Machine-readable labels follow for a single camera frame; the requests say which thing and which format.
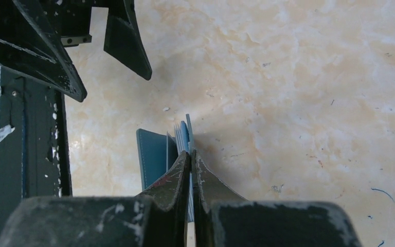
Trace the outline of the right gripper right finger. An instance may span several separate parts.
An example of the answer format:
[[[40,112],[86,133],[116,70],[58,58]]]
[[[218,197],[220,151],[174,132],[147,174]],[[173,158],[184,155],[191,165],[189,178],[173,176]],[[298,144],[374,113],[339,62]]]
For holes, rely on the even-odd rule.
[[[224,240],[225,231],[220,206],[246,199],[215,175],[198,151],[192,152],[191,161],[196,246],[222,246],[219,240]]]

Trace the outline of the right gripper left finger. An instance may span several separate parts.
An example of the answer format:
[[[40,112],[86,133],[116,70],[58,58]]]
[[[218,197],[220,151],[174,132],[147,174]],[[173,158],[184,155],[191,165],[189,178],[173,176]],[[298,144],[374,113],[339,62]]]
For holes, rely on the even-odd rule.
[[[173,166],[135,199],[142,206],[139,246],[186,246],[191,157],[181,152]]]

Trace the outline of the blue leather card holder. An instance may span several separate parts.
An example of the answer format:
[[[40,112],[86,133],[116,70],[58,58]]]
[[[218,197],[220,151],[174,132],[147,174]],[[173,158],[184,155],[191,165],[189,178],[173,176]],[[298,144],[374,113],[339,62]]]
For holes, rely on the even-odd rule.
[[[194,150],[194,137],[189,114],[186,121],[174,126],[175,134],[136,131],[142,189],[149,188],[168,172],[179,154]]]

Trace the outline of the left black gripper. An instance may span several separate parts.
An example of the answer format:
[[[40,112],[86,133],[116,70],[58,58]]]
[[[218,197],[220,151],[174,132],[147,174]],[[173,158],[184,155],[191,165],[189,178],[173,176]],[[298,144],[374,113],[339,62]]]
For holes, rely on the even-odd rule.
[[[109,9],[104,51],[150,80],[131,0],[0,1],[0,66],[82,102],[87,91],[64,47],[92,41],[93,7]]]

